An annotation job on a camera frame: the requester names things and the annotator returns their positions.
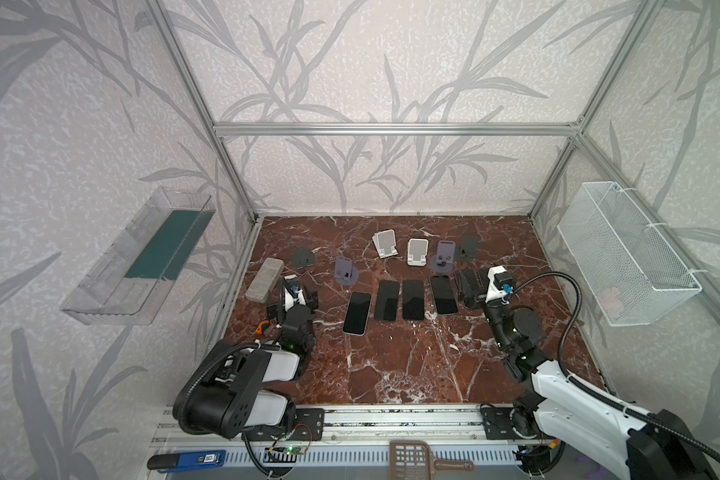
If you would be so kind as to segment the teal-edged phone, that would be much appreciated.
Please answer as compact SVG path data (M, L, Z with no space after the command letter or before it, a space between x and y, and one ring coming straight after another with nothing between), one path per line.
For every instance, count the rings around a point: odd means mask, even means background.
M451 280L447 275L430 278L435 309L439 315L453 315L458 312L458 302L454 295Z

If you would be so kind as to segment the white-edged phone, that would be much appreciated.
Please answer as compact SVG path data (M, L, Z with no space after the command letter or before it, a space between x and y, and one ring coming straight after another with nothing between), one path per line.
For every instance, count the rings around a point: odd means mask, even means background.
M353 292L347 307L342 331L348 335L362 336L366 332L372 295Z

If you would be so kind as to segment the black phone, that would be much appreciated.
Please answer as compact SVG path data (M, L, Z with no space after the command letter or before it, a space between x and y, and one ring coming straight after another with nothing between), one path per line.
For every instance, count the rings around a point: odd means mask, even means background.
M378 286L374 318L377 321L394 322L397 318L400 283L381 280Z
M402 316L407 321L423 321L425 319L424 283L421 280L404 280L402 282Z

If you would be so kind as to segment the dark grey front stand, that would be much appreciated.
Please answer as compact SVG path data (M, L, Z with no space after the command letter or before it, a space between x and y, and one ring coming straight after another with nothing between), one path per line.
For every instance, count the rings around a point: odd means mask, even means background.
M479 250L480 238L474 235L466 235L461 238L458 250L458 260L470 262L476 259Z

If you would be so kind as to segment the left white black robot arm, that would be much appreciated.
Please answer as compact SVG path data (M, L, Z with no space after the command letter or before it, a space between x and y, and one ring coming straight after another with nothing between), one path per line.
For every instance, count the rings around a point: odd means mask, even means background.
M317 291L287 287L275 304L281 321L278 337L268 343L218 341L174 401L172 414L190 435L214 434L279 438L297 428L295 401L266 390L273 382L301 379L317 343L314 319Z

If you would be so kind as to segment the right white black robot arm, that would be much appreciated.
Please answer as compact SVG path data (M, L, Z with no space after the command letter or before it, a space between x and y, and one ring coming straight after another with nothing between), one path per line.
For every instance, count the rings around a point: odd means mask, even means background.
M544 434L570 445L620 479L715 478L720 453L697 440L677 415L628 403L566 367L573 320L556 354L546 354L540 317L511 306L522 287L504 267L489 268L483 278L462 270L456 285L466 307L484 313L508 375L528 391L513 406L519 435Z

